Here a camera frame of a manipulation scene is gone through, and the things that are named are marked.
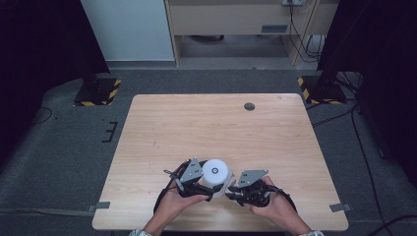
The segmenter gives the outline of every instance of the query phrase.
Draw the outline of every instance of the black and yellow hazard tape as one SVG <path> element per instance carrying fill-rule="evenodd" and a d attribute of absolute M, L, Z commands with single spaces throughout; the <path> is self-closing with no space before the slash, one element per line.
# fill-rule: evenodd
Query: black and yellow hazard tape
<path fill-rule="evenodd" d="M 113 101 L 114 97 L 116 96 L 117 90 L 120 87 L 120 83 L 122 83 L 121 80 L 113 80 L 114 84 L 110 88 L 109 92 L 106 95 L 106 99 L 103 100 L 80 100 L 80 101 L 74 101 L 75 106 L 95 106 L 95 105 L 109 105 Z"/>
<path fill-rule="evenodd" d="M 334 98 L 312 98 L 311 93 L 309 92 L 308 87 L 303 78 L 298 78 L 298 85 L 300 86 L 301 91 L 303 92 L 304 99 L 307 103 L 310 104 L 343 104 L 345 103 L 344 99 L 334 99 Z"/>

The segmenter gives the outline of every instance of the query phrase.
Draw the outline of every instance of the hand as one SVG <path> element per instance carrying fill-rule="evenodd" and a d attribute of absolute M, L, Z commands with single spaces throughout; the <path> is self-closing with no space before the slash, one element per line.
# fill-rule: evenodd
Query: hand
<path fill-rule="evenodd" d="M 265 176 L 263 181 L 268 185 L 273 185 L 268 176 Z M 268 218 L 273 224 L 289 231 L 293 235 L 300 235 L 311 231 L 311 228 L 282 195 L 270 193 L 269 204 L 265 207 L 256 207 L 248 204 L 245 204 L 245 207 L 251 213 Z"/>
<path fill-rule="evenodd" d="M 191 205 L 204 201 L 207 198 L 208 196 L 204 195 L 183 198 L 178 194 L 176 183 L 173 181 L 144 230 L 153 236 L 160 235 L 166 225 L 174 220 L 181 211 Z"/>

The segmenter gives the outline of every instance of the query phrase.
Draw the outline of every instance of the wall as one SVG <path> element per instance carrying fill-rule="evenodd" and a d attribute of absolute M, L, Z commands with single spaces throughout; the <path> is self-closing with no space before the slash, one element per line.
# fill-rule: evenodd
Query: wall
<path fill-rule="evenodd" d="M 163 0 L 81 0 L 106 61 L 174 61 Z"/>

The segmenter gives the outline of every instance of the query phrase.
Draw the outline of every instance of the gray carpet floor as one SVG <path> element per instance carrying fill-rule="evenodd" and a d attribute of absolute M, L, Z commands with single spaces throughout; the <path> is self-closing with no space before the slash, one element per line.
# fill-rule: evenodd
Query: gray carpet floor
<path fill-rule="evenodd" d="M 116 150 L 134 95 L 139 93 L 271 93 L 301 90 L 297 78 L 315 71 L 281 70 L 137 70 L 112 71 L 122 84 L 111 105 L 79 107 L 73 99 L 82 81 L 74 80 L 48 91 L 33 125 L 23 136 L 13 158 L 0 175 L 0 209 L 54 208 L 85 212 L 95 205 Z M 350 91 L 347 97 L 353 98 Z M 348 111 L 356 101 L 308 109 L 312 124 Z M 364 118 L 355 123 L 375 181 L 386 221 L 417 214 L 417 190 L 395 160 L 381 159 Z M 108 140 L 110 122 L 118 122 Z M 326 235 L 368 235 L 382 225 L 370 175 L 356 138 L 350 114 L 315 127 L 335 188 L 343 203 L 349 228 Z M 92 216 L 0 214 L 0 235 L 110 235 L 91 227 Z M 416 235 L 417 219 L 396 222 L 392 235 Z M 114 232 L 128 235 L 127 231 Z M 378 235 L 389 235 L 383 230 Z"/>

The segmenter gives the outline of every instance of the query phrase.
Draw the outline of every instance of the white spool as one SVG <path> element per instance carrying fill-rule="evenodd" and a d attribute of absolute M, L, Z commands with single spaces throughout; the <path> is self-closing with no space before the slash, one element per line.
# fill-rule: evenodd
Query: white spool
<path fill-rule="evenodd" d="M 203 165 L 202 185 L 212 188 L 213 186 L 224 184 L 222 189 L 213 195 L 214 198 L 220 198 L 232 178 L 232 172 L 226 163 L 219 159 L 208 160 Z"/>

